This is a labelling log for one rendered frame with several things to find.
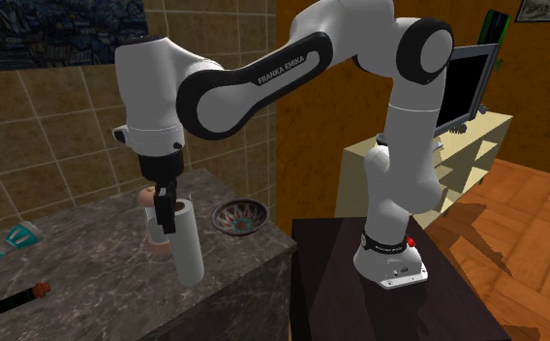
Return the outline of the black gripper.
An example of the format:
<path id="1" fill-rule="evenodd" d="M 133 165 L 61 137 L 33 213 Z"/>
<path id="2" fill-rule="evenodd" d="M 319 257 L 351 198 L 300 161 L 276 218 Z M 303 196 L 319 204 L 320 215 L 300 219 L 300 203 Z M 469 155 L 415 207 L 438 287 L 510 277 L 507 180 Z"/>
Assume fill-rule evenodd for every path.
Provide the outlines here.
<path id="1" fill-rule="evenodd" d="M 164 234 L 175 233 L 175 179 L 184 169 L 183 152 L 159 157 L 138 155 L 138 160 L 142 176 L 157 183 L 154 194 L 157 224 L 162 227 Z"/>

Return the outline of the peach and grey bottle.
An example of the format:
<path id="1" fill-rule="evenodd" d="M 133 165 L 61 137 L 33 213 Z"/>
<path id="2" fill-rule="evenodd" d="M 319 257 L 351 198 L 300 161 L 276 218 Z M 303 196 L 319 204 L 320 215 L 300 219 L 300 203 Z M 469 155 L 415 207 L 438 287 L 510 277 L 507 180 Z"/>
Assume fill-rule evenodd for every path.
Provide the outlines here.
<path id="1" fill-rule="evenodd" d="M 170 252 L 170 245 L 163 228 L 157 223 L 154 193 L 153 186 L 140 190 L 137 194 L 137 202 L 144 209 L 150 251 L 156 255 L 166 255 Z"/>

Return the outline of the white paper towel roll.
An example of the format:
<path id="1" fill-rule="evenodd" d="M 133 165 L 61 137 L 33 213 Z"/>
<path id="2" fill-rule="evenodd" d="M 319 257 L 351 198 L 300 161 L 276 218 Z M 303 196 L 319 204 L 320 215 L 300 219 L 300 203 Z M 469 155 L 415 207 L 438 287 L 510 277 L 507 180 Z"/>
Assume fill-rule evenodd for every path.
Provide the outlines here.
<path id="1" fill-rule="evenodd" d="M 177 199 L 174 206 L 175 232 L 167 233 L 179 282 L 185 287 L 198 284 L 204 275 L 199 232 L 193 203 Z"/>

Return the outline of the patterned dark bowl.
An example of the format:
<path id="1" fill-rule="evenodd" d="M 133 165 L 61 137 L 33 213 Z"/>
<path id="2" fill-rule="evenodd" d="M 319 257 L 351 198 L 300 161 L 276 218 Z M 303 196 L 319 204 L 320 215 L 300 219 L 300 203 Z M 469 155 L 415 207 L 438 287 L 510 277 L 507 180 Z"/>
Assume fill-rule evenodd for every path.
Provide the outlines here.
<path id="1" fill-rule="evenodd" d="M 267 207 L 252 199 L 234 199 L 217 206 L 211 213 L 211 224 L 218 231 L 231 236 L 245 236 L 257 232 L 269 219 Z"/>

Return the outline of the black stick with orange end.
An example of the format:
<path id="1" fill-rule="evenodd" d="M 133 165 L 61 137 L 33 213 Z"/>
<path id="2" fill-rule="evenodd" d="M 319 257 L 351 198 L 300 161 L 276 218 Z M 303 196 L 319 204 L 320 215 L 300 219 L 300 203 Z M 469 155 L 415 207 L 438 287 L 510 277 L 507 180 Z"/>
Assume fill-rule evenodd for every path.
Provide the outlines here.
<path id="1" fill-rule="evenodd" d="M 39 282 L 31 288 L 9 295 L 0 300 L 0 315 L 37 298 L 43 298 L 50 290 L 49 283 Z"/>

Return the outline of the dark robot stand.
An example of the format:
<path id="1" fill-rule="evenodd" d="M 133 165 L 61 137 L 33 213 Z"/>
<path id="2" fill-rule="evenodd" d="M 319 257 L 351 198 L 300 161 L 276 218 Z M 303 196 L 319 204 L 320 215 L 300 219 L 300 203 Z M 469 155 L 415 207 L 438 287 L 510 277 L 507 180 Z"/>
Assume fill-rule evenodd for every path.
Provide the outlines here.
<path id="1" fill-rule="evenodd" d="M 428 280 L 385 290 L 360 276 L 352 257 L 364 224 L 360 217 L 293 221 L 293 341 L 511 341 L 415 221 L 408 234 Z"/>

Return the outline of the grey flat screen television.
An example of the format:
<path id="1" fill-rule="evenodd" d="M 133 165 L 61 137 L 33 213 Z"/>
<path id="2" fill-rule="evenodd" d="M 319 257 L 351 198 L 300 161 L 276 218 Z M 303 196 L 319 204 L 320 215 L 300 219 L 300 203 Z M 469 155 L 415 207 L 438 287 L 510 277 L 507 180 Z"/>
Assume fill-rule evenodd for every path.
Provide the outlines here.
<path id="1" fill-rule="evenodd" d="M 453 49 L 435 137 L 475 119 L 500 48 L 500 44 L 487 44 Z"/>

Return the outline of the pale yellow shelf cabinet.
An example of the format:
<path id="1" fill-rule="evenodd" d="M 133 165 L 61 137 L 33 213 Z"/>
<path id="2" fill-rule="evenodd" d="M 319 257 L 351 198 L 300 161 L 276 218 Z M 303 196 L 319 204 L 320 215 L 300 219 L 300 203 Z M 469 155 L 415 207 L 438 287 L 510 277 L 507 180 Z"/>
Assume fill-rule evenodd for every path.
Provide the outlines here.
<path id="1" fill-rule="evenodd" d="M 486 112 L 466 123 L 463 134 L 446 132 L 436 141 L 443 146 L 434 151 L 436 175 L 443 189 L 438 205 L 414 219 L 424 229 L 480 183 L 492 168 L 512 117 L 506 114 Z M 343 150 L 342 165 L 335 215 L 337 217 L 361 217 L 367 214 L 367 184 L 363 168 L 365 154 L 377 140 L 366 139 Z"/>

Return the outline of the black and green box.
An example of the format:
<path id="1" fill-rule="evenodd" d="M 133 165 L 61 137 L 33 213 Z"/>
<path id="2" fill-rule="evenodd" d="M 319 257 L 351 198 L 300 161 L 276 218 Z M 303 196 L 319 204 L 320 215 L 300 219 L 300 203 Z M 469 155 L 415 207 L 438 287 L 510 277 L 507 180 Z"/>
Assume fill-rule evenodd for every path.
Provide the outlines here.
<path id="1" fill-rule="evenodd" d="M 481 27 L 477 43 L 479 45 L 500 44 L 510 22 L 510 15 L 489 10 Z"/>

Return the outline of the dark blue wall picture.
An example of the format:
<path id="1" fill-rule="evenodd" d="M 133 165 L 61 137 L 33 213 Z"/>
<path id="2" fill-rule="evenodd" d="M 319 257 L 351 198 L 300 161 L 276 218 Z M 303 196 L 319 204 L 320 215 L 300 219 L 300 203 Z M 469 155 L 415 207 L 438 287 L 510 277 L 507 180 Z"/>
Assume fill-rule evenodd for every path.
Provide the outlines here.
<path id="1" fill-rule="evenodd" d="M 0 71 L 112 64 L 146 34 L 142 0 L 0 0 Z"/>

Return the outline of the grey framed wall picture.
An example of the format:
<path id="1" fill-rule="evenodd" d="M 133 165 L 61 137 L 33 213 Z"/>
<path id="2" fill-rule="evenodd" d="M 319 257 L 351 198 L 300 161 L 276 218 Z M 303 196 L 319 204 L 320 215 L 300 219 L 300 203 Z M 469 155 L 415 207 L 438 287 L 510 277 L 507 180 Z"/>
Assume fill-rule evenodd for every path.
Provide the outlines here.
<path id="1" fill-rule="evenodd" d="M 522 0 L 516 22 L 550 22 L 550 0 Z"/>

